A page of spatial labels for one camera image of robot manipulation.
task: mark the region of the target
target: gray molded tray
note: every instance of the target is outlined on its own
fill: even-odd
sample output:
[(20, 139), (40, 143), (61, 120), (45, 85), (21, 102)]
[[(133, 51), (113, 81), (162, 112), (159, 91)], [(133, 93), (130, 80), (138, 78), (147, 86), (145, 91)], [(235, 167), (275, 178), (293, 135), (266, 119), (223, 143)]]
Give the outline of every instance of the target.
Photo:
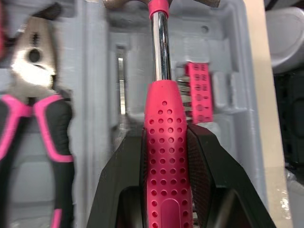
[[(13, 35), (27, 15), (50, 0), (6, 0)], [(76, 156), (76, 227), (90, 213), (102, 168), (111, 157), (112, 128), (119, 124), (117, 47), (125, 48), (125, 99), (130, 119), (139, 125), (147, 86), (153, 80), (152, 33), (148, 10), (140, 2), (107, 11), (98, 0), (64, 1), (67, 15), (54, 25), (61, 83), (72, 92), (75, 117), (69, 128)], [(169, 36), (173, 78), (185, 61), (208, 62), (212, 72), (215, 122), (204, 124), (247, 171), (267, 204), (250, 43), (242, 0), (222, 0), (211, 9), (193, 0), (174, 0)], [(0, 69), (0, 90), (10, 81)], [(52, 172), (33, 121), (23, 137), (11, 179), (9, 219), (14, 228), (49, 226)]]

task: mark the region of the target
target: metal bit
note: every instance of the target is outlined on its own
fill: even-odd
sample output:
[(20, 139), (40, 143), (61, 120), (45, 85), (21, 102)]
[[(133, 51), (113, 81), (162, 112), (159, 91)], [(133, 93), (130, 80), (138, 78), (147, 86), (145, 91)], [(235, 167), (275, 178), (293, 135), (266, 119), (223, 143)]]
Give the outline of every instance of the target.
[(189, 86), (184, 86), (184, 85), (178, 85), (179, 91), (181, 95), (188, 95), (190, 96), (190, 87)]
[(183, 75), (183, 76), (177, 78), (177, 83), (179, 85), (189, 86), (189, 82), (190, 82), (190, 77), (189, 76)]

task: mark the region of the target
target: tool kit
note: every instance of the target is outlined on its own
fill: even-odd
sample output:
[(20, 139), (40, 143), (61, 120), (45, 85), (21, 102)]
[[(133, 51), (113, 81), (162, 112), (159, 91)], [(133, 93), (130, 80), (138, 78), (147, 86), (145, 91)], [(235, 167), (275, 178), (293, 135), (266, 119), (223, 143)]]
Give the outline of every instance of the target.
[[(18, 35), (0, 62), (1, 115), (11, 116), (8, 96), (23, 95), (30, 100), (14, 118), (35, 116), (14, 153), (0, 145), (0, 156), (12, 154), (10, 167), (0, 160), (7, 226), (275, 227), (243, 1), (57, 2), (60, 16), (50, 21), (41, 10), (52, 0), (3, 1), (7, 34)], [(13, 66), (32, 18), (47, 21), (56, 42), (44, 54), (31, 32), (26, 76)], [(44, 70), (52, 77), (34, 77)], [(65, 108), (39, 108), (54, 96)], [(52, 129), (39, 114), (48, 111), (67, 113), (52, 114)]]

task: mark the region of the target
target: plier handle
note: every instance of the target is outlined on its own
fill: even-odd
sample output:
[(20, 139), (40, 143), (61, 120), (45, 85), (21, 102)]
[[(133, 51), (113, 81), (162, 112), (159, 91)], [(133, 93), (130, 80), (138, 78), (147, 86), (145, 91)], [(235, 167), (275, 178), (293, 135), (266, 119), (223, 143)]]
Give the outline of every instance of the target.
[[(56, 55), (49, 17), (59, 5), (31, 16), (17, 39), (12, 57), (13, 83), (0, 99), (0, 227), (6, 227), (8, 183), (24, 120), (36, 117), (55, 179), (55, 205), (51, 228), (71, 228), (74, 220), (72, 185), (74, 158), (67, 129), (72, 108), (53, 90), (57, 76)], [(29, 98), (35, 98), (33, 106)]]

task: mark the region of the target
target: pink rubber grip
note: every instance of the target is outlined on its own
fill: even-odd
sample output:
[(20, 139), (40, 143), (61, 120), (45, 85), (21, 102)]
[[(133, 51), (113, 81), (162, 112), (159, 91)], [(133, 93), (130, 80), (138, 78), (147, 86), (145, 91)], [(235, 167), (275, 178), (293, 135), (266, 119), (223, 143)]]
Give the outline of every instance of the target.
[(31, 116), (31, 107), (25, 105), (13, 96), (3, 95), (1, 100), (8, 106), (9, 115), (5, 120), (5, 128), (0, 141), (0, 160), (2, 160), (8, 152), (8, 149), (16, 134), (16, 130), (22, 117)]
[(37, 117), (37, 121), (40, 127), (41, 135), (43, 142), (45, 144), (45, 147), (47, 149), (47, 154), (50, 157), (51, 160), (55, 162), (73, 162), (73, 156), (72, 155), (61, 155), (55, 148), (53, 139), (50, 135), (50, 131), (48, 128), (48, 122), (46, 120), (45, 112), (46, 108), (53, 102), (61, 100), (61, 95), (52, 95), (47, 98), (44, 98), (43, 100), (40, 100), (39, 102), (35, 103), (34, 105), (34, 111), (35, 115)]
[(190, 228), (186, 115), (176, 82), (152, 83), (146, 101), (148, 228)]

